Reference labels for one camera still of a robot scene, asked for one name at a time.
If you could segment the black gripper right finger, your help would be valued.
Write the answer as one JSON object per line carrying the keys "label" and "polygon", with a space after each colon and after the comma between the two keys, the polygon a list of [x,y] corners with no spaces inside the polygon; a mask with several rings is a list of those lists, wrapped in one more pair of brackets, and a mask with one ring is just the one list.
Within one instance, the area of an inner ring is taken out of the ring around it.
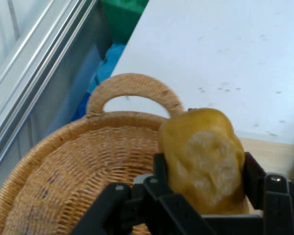
{"label": "black gripper right finger", "polygon": [[294,235],[294,183],[278,173],[266,173],[245,153],[244,190],[252,207],[263,212],[262,234]]}

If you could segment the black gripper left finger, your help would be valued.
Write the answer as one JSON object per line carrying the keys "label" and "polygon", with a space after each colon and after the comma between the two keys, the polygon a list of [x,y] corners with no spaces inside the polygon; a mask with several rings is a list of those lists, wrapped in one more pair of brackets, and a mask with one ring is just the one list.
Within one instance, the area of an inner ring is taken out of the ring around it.
{"label": "black gripper left finger", "polygon": [[152,235],[211,234],[211,227],[184,196],[168,186],[164,154],[154,155],[153,170],[140,184],[108,184],[70,233],[129,235],[145,224]]}

